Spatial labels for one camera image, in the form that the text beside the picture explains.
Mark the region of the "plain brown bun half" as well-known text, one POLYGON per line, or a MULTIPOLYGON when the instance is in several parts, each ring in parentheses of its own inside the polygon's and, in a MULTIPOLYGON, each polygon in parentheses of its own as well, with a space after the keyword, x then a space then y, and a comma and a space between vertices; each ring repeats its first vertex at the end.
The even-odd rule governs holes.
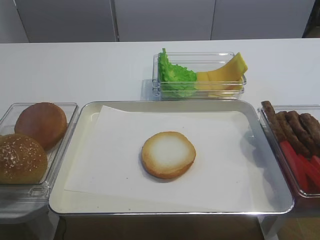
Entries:
POLYGON ((44 150, 49 151, 63 138, 67 127, 66 114, 59 106, 40 102, 21 112, 14 132, 33 138, 44 150))

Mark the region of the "brown meat patties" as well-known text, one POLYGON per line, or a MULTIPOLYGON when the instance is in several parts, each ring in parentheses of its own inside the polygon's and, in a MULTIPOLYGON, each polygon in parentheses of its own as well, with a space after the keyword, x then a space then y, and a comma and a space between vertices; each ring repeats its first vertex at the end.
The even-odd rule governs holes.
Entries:
POLYGON ((288 141, 296 154, 306 158, 320 155, 320 122, 314 116, 295 110, 275 112, 268 100, 261 105, 279 143, 288 141))

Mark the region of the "metal baking tray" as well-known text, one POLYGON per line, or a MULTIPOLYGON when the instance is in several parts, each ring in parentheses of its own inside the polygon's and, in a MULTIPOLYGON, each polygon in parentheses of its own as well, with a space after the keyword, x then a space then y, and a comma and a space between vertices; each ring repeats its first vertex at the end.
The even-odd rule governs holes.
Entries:
POLYGON ((294 200, 273 151, 268 143, 256 110, 251 104, 242 100, 178 100, 178 101, 96 101, 85 105, 66 148, 64 159, 49 197, 49 206, 58 214, 284 214, 294 206, 294 200), (125 197, 107 196, 96 193, 69 191, 65 184, 72 167, 89 138, 90 131, 97 123, 103 107, 136 113, 182 113, 211 114, 237 111, 243 113, 251 125, 253 132, 263 135, 264 140, 255 145, 261 149, 264 143, 269 146, 270 157, 260 161, 265 171, 265 179, 269 181, 276 200, 273 211, 217 211, 209 208, 184 207, 172 203, 153 203, 150 201, 129 199, 125 197))

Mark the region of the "sesame top bun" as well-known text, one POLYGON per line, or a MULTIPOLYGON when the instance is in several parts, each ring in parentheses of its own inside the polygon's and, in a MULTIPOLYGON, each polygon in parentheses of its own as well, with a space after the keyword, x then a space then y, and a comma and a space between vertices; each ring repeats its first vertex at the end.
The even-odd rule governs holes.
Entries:
POLYGON ((16 133, 0 137, 1 184, 38 184, 47 167, 47 153, 33 138, 16 133))

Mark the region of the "white parchment paper sheet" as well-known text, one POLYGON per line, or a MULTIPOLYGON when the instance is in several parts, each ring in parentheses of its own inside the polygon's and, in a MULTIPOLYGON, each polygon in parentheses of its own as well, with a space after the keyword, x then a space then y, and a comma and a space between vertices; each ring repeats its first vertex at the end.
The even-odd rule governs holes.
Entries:
POLYGON ((65 189, 219 212, 271 212, 274 190, 261 160, 269 145, 239 111, 129 112, 104 106, 76 159, 65 189), (190 169, 173 180, 151 176, 141 164, 144 143, 179 132, 194 146, 190 169))

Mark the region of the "bottom bun half on tray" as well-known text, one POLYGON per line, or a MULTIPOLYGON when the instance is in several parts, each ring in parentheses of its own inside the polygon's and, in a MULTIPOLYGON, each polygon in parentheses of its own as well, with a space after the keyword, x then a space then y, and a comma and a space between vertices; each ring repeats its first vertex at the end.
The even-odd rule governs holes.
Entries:
POLYGON ((150 175, 174 179, 192 166, 196 155, 194 145, 182 133, 164 131, 145 141, 141 149, 141 162, 150 175))

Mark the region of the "clear patty tomato container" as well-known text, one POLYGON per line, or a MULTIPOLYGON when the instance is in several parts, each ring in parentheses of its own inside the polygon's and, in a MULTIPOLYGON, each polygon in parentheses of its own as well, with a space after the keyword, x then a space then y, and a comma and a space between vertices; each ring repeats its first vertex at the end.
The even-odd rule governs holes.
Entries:
POLYGON ((262 126, 296 197, 320 199, 320 107, 272 105, 259 109, 262 126))

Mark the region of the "green lettuce pile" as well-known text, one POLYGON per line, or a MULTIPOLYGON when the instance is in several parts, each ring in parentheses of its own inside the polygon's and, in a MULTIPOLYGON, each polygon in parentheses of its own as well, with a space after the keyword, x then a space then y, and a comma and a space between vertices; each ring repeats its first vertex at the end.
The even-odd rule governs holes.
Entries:
POLYGON ((158 55, 158 79, 167 98, 187 98, 196 91, 196 73, 187 67, 172 64, 165 48, 158 55))

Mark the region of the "yellow cheese slices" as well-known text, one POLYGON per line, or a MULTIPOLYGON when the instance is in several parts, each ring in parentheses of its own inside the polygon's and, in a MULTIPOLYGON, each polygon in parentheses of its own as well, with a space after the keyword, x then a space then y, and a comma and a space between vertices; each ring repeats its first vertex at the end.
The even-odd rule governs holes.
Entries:
POLYGON ((238 52, 216 70, 197 72, 195 89, 213 98, 234 97, 243 91, 243 76, 247 70, 248 66, 238 52))

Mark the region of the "red tomato slices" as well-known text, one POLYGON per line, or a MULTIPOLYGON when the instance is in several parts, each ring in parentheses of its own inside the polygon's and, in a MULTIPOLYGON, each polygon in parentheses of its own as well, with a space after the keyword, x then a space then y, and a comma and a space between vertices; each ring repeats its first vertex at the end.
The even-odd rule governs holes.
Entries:
POLYGON ((306 194, 319 194, 320 169, 301 154, 296 154, 288 141, 282 141, 280 148, 301 191, 306 194))

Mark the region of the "clear lettuce cheese container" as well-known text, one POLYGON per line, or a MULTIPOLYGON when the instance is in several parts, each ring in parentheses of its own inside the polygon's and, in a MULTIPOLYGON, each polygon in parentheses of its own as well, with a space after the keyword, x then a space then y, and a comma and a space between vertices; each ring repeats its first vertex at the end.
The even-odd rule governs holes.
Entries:
MULTIPOLYGON (((152 74, 152 92, 161 101, 165 100, 191 100, 191 99, 239 99, 244 93, 247 83, 245 75, 243 75, 244 86, 242 93, 238 93, 233 97, 209 97, 203 91, 195 89, 190 97, 170 98, 165 97, 161 90, 161 81, 159 80, 158 57, 159 53, 153 57, 153 74, 152 74)), ((197 72, 207 72, 217 70, 232 59, 236 54, 233 52, 166 52, 169 61, 174 65, 187 67, 188 70, 197 72)))

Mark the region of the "clear bun container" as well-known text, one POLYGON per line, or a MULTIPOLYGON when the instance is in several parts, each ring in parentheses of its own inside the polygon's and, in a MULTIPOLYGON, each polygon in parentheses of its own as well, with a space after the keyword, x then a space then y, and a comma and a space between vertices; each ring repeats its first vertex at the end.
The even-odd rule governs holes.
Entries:
MULTIPOLYGON (((14 103, 6 111, 0 120, 0 136, 15 133, 16 121, 23 110, 37 103, 14 103)), ((0 198, 2 200, 17 200, 20 202, 40 202, 49 198, 51 189, 58 176, 62 165, 63 155, 70 142, 72 133, 76 126, 79 107, 73 102, 52 103, 60 107, 67 118, 67 129, 62 139, 47 154, 47 169, 39 183, 34 184, 1 184, 0 198)))

